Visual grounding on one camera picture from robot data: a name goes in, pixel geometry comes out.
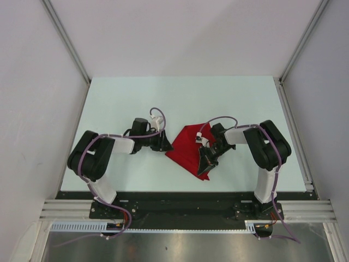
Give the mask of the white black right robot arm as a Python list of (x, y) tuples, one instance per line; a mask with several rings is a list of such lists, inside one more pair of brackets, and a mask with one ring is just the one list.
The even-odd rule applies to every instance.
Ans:
[(210, 129), (215, 138), (213, 144), (202, 135), (200, 129), (196, 134), (199, 147), (199, 164), (196, 175), (211, 171), (218, 166), (218, 158), (236, 145), (248, 145), (253, 160), (258, 166), (257, 186), (252, 200), (252, 214), (258, 219), (266, 218), (276, 207), (276, 185), (280, 168), (286, 163), (292, 150), (290, 144), (271, 120), (260, 124), (246, 124), (224, 128), (215, 124)]

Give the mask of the red cloth napkin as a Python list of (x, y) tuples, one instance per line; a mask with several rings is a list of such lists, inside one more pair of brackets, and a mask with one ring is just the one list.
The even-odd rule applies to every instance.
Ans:
[(196, 134), (203, 123), (184, 126), (172, 143), (173, 150), (167, 151), (165, 156), (184, 168), (201, 181), (209, 181), (209, 172), (198, 175), (200, 162), (199, 148), (202, 144), (196, 143)]

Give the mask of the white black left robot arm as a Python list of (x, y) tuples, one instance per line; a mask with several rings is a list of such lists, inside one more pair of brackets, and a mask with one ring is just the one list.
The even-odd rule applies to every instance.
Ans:
[(117, 192), (109, 185), (105, 175), (112, 154), (136, 154), (144, 147), (155, 152), (172, 151), (167, 139), (164, 116), (151, 116), (148, 121), (135, 118), (124, 135), (99, 135), (93, 131), (84, 132), (72, 150), (67, 167), (82, 178), (94, 198), (103, 203), (101, 211), (108, 218), (119, 215), (120, 204), (115, 200)]

